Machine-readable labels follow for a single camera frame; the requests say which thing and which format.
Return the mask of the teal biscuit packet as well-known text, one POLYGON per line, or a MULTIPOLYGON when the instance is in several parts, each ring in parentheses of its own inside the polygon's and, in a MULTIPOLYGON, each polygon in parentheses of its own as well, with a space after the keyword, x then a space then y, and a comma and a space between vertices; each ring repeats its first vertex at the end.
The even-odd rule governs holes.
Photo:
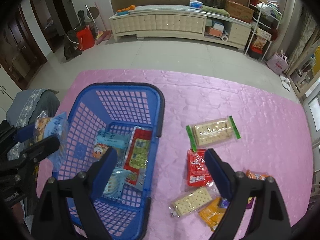
POLYGON ((103 197, 109 199, 120 199, 127 176, 131 171, 115 167, 103 191, 103 197))

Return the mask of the blue cartoon cake bag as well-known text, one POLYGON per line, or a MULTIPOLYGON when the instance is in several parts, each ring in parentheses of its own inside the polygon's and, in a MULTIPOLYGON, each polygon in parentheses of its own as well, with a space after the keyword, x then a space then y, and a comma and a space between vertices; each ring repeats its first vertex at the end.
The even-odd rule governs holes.
POLYGON ((59 139, 59 149, 48 157, 48 159, 53 163, 54 172, 60 169, 66 158, 68 129, 69 124, 66 112, 62 112, 55 117, 49 117, 47 111, 42 111, 35 121, 35 142, 46 139, 51 135, 57 136, 57 138, 59 139))

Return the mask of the red snack packet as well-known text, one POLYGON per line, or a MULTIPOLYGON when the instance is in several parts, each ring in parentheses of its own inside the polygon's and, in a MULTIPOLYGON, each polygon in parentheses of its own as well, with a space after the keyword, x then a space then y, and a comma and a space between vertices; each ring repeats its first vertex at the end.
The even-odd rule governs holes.
POLYGON ((213 179, 205 165, 204 154, 206 149, 187 152, 187 184, 192 187, 208 186, 213 179))

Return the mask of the orange chips packet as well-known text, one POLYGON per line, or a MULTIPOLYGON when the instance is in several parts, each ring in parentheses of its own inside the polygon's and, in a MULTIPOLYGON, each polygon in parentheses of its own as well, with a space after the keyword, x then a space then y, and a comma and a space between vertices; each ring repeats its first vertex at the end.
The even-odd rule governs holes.
POLYGON ((252 172, 250 170, 246 171, 246 176, 250 179, 256 179, 256 180, 265 180, 268 177, 267 174, 260 174, 260 173, 252 172))

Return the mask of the red yellow snack pouch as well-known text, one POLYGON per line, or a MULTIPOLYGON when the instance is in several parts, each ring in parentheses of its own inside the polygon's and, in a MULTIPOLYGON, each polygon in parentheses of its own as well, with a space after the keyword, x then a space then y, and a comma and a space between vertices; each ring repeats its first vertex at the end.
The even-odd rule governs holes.
POLYGON ((123 168, 130 171, 125 183, 139 191, 143 191, 151 137, 152 130, 135 126, 125 155, 123 168))

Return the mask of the light blue cartoon snack bag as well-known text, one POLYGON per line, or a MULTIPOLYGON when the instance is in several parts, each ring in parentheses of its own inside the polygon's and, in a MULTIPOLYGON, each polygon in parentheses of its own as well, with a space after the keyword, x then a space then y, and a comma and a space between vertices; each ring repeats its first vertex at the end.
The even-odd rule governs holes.
POLYGON ((95 137, 92 155, 95 159, 100 159, 106 151, 112 147, 117 152, 118 161, 122 162, 129 144, 129 139, 130 137, 128 135, 112 133, 101 129, 95 137))

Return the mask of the orange snack packet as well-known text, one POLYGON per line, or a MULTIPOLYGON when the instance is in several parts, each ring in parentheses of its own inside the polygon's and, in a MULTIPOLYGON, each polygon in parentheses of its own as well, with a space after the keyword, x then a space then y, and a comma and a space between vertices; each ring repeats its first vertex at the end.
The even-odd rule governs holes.
POLYGON ((229 201, 226 198, 217 197, 210 202, 206 207, 199 211, 200 218, 214 232, 223 218, 229 201))

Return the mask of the clear cracker pack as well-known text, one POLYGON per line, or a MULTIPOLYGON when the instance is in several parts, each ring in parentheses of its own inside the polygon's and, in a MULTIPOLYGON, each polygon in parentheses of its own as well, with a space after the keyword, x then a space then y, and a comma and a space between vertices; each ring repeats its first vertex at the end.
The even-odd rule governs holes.
POLYGON ((200 187, 195 191, 173 201, 170 206, 171 217, 183 217, 188 215, 213 200, 206 187, 200 187))

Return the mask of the green edged cracker pack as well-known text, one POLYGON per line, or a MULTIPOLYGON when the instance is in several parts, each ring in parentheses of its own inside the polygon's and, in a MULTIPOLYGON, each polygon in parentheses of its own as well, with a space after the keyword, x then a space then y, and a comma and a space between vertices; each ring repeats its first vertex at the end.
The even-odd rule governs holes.
POLYGON ((233 117, 227 116, 185 127, 193 151, 229 141, 241 139, 233 117))

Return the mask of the pink quilted table cover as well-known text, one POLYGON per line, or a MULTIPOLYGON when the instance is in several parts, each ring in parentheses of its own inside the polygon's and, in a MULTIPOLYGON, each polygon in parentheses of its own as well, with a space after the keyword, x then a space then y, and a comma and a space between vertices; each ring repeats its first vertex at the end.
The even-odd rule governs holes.
POLYGON ((111 163, 92 191, 93 212, 111 239, 209 239, 200 215, 219 198, 236 201, 234 171, 268 175, 289 226, 306 214, 312 184, 311 137, 301 105, 232 81, 178 72, 88 70, 72 83, 58 116, 69 126, 60 182, 86 172, 108 148, 111 163))

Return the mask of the red shopping bag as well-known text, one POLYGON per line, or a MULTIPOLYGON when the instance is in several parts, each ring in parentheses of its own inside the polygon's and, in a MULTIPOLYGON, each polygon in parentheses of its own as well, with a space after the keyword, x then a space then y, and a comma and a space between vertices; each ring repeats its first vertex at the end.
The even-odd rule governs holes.
POLYGON ((79 41, 78 48, 80 51, 90 49, 95 45, 95 39, 88 25, 85 26, 85 28, 82 29, 81 31, 78 31, 76 33, 76 37, 78 38, 78 41, 79 41))

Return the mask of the white slippers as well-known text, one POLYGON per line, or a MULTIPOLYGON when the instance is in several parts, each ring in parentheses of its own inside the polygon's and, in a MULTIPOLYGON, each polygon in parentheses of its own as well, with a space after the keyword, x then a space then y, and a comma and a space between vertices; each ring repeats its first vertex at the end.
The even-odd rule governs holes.
POLYGON ((291 85, 290 85, 290 81, 287 77, 285 77, 284 75, 280 75, 280 80, 281 80, 281 84, 282 86, 287 90, 287 91, 291 91, 291 85))

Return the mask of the white metal shelf rack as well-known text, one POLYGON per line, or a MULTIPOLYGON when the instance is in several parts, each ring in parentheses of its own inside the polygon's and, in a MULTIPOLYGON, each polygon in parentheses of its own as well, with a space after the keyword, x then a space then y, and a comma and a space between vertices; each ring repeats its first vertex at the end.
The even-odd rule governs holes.
POLYGON ((255 43, 257 50, 261 52, 259 59, 263 61, 272 42, 277 38, 283 14, 278 8, 278 2, 271 0, 249 0, 248 7, 253 10, 253 17, 245 54, 249 53, 249 46, 255 43))

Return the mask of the green folded cloth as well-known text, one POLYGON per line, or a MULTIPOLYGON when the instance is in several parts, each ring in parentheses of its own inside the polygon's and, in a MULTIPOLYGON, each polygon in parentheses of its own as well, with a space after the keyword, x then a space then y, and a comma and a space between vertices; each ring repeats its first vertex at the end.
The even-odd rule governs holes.
POLYGON ((202 5, 201 10, 205 11, 205 12, 210 12, 210 13, 214 13, 214 14, 219 14, 219 15, 222 15, 222 16, 230 17, 229 12, 227 12, 225 9, 221 9, 221 8, 215 8, 215 7, 209 7, 209 6, 206 6, 206 5, 202 5))

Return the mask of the blue tissue box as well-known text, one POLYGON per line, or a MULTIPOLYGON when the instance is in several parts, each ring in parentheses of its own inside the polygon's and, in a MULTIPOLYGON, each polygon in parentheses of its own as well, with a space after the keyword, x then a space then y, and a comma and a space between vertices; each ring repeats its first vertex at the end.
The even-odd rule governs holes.
POLYGON ((190 0, 189 7, 191 9, 201 10, 203 6, 203 3, 198 0, 190 0))

